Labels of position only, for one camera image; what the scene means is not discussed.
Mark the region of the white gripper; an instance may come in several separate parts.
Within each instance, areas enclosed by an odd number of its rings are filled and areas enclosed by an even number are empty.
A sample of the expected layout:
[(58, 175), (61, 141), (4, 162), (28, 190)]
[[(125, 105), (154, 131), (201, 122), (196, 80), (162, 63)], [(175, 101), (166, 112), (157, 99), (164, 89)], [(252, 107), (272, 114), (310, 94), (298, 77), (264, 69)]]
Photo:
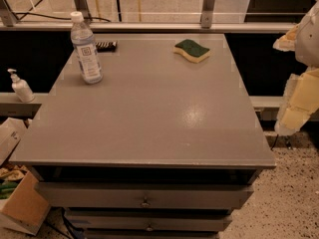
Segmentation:
[[(319, 1), (273, 48), (282, 52), (294, 51), (296, 60), (308, 67), (319, 67)], [(299, 131), (319, 109), (319, 69), (308, 68), (300, 76), (291, 74), (284, 90), (275, 124), (278, 135), (287, 136)]]

